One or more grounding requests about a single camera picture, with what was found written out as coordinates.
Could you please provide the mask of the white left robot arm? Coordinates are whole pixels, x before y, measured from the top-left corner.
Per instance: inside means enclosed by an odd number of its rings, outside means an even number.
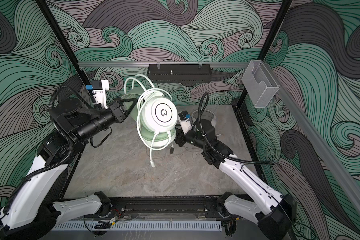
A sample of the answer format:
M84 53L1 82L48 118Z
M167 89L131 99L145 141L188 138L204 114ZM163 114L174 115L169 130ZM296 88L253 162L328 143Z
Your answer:
M53 131L43 139L29 172L0 209L1 240L38 240L58 224L87 215L107 217L112 212L112 202L102 192L65 202L57 194L63 189L63 175L86 144L111 125L122 123L138 100L91 107L75 91L71 98L60 101L61 90L54 91L48 106Z

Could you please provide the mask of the mint green headphones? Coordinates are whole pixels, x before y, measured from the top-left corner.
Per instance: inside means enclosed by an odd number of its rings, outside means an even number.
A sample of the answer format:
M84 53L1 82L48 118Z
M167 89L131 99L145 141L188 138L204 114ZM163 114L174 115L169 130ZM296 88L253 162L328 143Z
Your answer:
M136 121L138 135L151 150L168 147L175 138L177 109L172 96L145 75L137 74L126 79L121 99L138 99L131 112Z

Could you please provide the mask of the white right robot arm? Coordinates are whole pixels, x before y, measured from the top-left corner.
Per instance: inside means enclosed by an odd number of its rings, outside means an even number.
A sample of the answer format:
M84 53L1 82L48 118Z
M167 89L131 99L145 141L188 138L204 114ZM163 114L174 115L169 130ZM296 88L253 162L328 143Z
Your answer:
M290 194L276 191L239 162L234 152L217 139L210 121L202 119L196 125L192 125L190 120L179 119L179 122L175 143L180 147L188 143L202 149L207 163L229 176L251 198L245 200L224 193L218 199L223 217L237 216L251 221L269 240L282 240L296 220L296 200Z

